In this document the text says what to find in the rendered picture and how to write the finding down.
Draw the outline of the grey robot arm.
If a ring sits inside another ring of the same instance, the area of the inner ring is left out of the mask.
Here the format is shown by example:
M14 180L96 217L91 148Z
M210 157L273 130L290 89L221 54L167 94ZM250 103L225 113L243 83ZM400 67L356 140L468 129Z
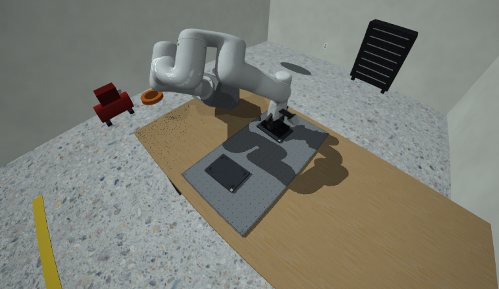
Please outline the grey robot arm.
M203 76L207 47L216 47L215 76L225 85L284 104L291 95L292 76L286 71L269 75L246 63L246 43L237 36L201 29L185 29L177 45L157 42L153 47L149 83L156 92L177 92L208 99L214 90ZM159 79L158 79L159 78ZM174 89L175 88L175 89Z

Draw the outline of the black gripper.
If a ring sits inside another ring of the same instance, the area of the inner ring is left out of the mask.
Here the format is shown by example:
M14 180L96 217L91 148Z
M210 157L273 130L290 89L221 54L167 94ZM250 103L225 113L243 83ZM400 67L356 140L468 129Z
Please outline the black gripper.
M267 128L269 128L271 131L273 129L273 122L275 120L279 119L280 121L284 122L285 117L284 117L284 115L279 113L279 111L283 108L285 110L287 110L288 109L287 103L278 104L278 103L273 102L272 100L270 101L270 105L268 107L268 114L267 114L267 118L265 119L265 121L268 124ZM272 122L270 122L271 119L272 119Z

